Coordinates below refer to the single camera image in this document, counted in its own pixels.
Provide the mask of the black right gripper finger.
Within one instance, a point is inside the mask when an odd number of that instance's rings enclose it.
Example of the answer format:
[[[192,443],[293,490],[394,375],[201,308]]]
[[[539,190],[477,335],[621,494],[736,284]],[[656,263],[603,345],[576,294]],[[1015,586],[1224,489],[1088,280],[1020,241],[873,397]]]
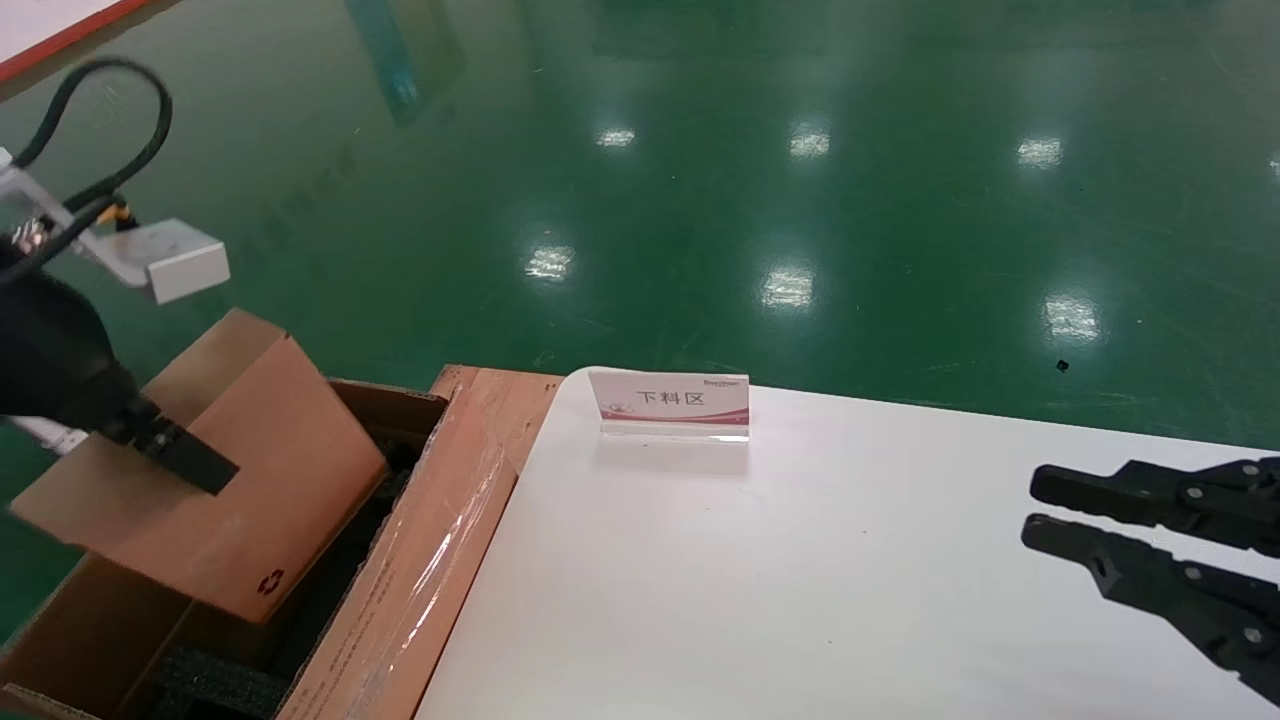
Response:
[[[1027,518],[1021,542],[1084,568],[1103,598],[1164,619],[1211,664],[1279,703],[1277,585],[1043,514]]]
[[[1279,557],[1279,459],[1198,471],[1129,461],[1110,477],[1042,465],[1030,479],[1042,503]]]

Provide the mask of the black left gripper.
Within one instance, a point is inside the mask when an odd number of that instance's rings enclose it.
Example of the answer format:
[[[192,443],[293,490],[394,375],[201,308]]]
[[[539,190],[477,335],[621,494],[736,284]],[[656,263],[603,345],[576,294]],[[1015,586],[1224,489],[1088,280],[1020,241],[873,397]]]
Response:
[[[241,468],[146,400],[92,304],[45,272],[3,283],[3,415],[97,432],[206,495]]]

